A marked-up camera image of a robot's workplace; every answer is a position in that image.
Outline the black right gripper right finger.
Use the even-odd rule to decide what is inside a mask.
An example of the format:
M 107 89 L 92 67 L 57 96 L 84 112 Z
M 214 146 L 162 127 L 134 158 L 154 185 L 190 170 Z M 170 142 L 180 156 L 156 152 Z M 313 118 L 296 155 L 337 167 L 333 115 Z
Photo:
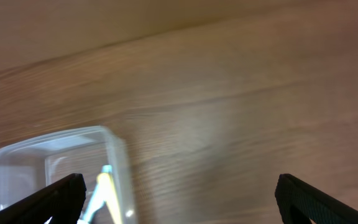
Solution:
M 281 174 L 275 198 L 284 224 L 358 224 L 358 211 L 291 174 Z

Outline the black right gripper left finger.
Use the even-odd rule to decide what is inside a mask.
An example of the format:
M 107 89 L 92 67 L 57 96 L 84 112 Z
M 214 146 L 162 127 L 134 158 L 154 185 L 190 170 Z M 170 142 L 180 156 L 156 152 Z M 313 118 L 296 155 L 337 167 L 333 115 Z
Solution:
M 0 211 L 0 224 L 76 224 L 86 199 L 82 174 L 72 173 Z

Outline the yellow plastic knife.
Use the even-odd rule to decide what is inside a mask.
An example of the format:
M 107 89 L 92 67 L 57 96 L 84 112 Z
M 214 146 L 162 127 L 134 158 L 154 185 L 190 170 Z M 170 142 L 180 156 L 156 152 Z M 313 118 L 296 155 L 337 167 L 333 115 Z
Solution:
M 112 175 L 105 172 L 100 173 L 97 177 L 97 182 L 114 224 L 123 224 L 121 208 Z

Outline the light blue plastic knife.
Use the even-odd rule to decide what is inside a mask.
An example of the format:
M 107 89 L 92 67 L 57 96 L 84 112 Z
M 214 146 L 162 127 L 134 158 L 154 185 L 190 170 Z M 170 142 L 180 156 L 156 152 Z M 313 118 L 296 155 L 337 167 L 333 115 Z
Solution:
M 105 172 L 105 173 L 111 174 L 111 171 L 112 171 L 111 165 L 104 165 L 104 166 L 102 166 L 100 173 Z M 93 190 L 93 193 L 91 194 L 91 198 L 87 204 L 87 207 L 86 207 L 85 211 L 83 212 L 82 216 L 80 217 L 80 219 L 87 221 L 88 223 L 91 223 L 91 221 L 94 217 L 94 214 L 100 208 L 102 208 L 104 204 L 105 204 L 105 201 L 103 200 L 102 191 L 98 185 L 97 178 L 96 178 L 96 186 Z

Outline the white plastic knife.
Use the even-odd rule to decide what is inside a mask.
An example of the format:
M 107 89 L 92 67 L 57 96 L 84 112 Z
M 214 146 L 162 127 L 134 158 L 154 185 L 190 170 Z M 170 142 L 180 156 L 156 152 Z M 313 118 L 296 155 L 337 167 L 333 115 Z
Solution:
M 84 220 L 81 220 L 81 219 L 79 219 L 78 221 L 77 221 L 77 224 L 89 224 L 87 221 L 84 221 Z

